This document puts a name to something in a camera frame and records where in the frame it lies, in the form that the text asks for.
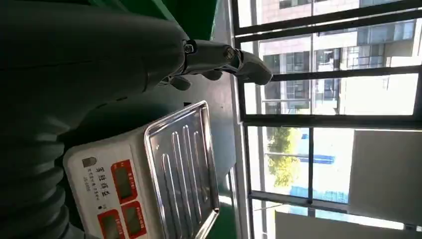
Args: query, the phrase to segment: glass pane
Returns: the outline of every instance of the glass pane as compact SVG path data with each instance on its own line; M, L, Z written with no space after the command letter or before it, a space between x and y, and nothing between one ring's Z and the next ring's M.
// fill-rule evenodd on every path
M247 114L257 114L257 102L260 102L256 95L257 86L253 83L246 83L245 85L245 110Z
M279 204L269 201L252 200L253 205L253 229L255 239L275 239L276 237L276 213L287 213L301 216L308 215L308 208Z
M393 60L391 64L406 61L402 60ZM365 61L360 62L368 62L368 67L373 67L378 66L379 61L378 57L366 57ZM272 82L270 85L277 87L261 87L261 95L265 97L260 100L263 108L261 113L412 115L417 83L417 74ZM267 110L275 106L276 111Z
M315 199L348 203L353 137L353 129L314 129Z
M390 61L397 62L399 58L406 59L405 65L414 61L420 64L419 37L415 37L415 32L420 33L421 29L415 29L415 23L416 19L262 40L257 42L258 52L254 54L274 74L365 69L368 60L363 57L369 56L381 59L375 67L397 66ZM241 48L253 53L252 42L242 43Z
M307 197L309 129L248 127L248 137L252 189Z
M256 24L265 24L392 1L395 0L257 0L255 5L251 5L250 0L237 2L239 25L245 27L252 25L252 12L256 13Z

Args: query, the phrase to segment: white scale body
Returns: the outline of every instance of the white scale body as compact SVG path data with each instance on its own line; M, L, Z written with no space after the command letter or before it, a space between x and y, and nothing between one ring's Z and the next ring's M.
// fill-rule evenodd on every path
M86 232L105 239L205 238L219 211L208 105L68 150Z

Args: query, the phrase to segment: green floor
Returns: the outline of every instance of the green floor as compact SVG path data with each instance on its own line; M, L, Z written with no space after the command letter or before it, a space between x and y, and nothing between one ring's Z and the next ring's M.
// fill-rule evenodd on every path
M218 194L220 196L231 197L231 192L227 188L226 183L218 186ZM207 239L225 239L236 238L236 225L234 219L234 210L231 205L220 202L220 214L213 228L207 236Z

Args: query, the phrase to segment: building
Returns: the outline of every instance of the building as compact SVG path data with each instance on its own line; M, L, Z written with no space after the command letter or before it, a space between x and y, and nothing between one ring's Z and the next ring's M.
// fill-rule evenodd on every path
M269 23L390 1L262 0L258 18L259 23ZM261 40L259 54L274 74L389 67L392 57L412 56L417 21ZM353 106L345 107L345 95L353 98L357 93L351 86L348 89L345 82L345 79L272 82L262 89L262 111L265 114L367 113ZM370 88L374 93L386 91L388 82L389 77L377 77Z

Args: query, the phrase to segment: window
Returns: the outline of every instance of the window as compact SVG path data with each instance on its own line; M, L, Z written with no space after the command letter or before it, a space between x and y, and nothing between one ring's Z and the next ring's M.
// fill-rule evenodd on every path
M353 223L355 225L363 225L370 227L403 230L404 224L381 220L376 218L362 217L356 215L350 215L345 213L330 212L325 210L315 210L312 208L294 206L289 204L274 203L271 201L252 200L253 208L253 220L254 220L254 236L255 238L284 238L283 232L279 231L279 228L283 230L297 230L297 228L290 229L286 225L286 222L281 225L278 221L278 215L297 215L308 218L319 218L324 219L326 222L330 221L342 221Z
M360 7L379 5L397 0L360 0Z
M366 69L385 66L384 44L347 48L347 68Z
M280 9L309 4L311 1L312 0L283 0L280 1Z
M375 135L379 129L422 129L422 88L418 82L422 19L417 19L422 3L407 2L408 9L391 0L286 0L279 2L279 8L266 0L259 4L252 6L256 26L237 29L234 38L237 46L249 45L244 49L262 57L274 73L266 86L255 85L252 80L238 82L239 115L245 132L244 195L252 205L248 208L253 217L249 219L251 234L256 239L278 238L280 227L275 221L280 214L311 222L334 224L334 220L352 227L383 227L389 229L383 231L397 235L419 229L417 220L386 213L400 203L386 202L386 210L369 215L376 207L361 207L359 211L355 200L369 195L365 191L357 197L357 185L386 181L375 177L386 171L381 170L382 163L366 157L385 161L389 157L378 156L376 153L383 150L376 145L365 147L380 145L385 138L365 141L362 131ZM367 6L375 9L372 14L376 17L368 9L344 12ZM345 19L349 22L339 29L346 14L351 14ZM333 16L334 20L324 22ZM366 155L357 154L358 146ZM400 155L391 160L397 163L394 167L386 167L397 169L404 161ZM356 163L368 162L374 166L358 167L368 171L368 178L360 177ZM377 187L365 190L375 194L371 197L375 203L383 200L387 193L378 194L373 188ZM405 221L411 225L404 227ZM300 238L295 233L285 237Z
M358 45L412 40L415 20L357 28Z

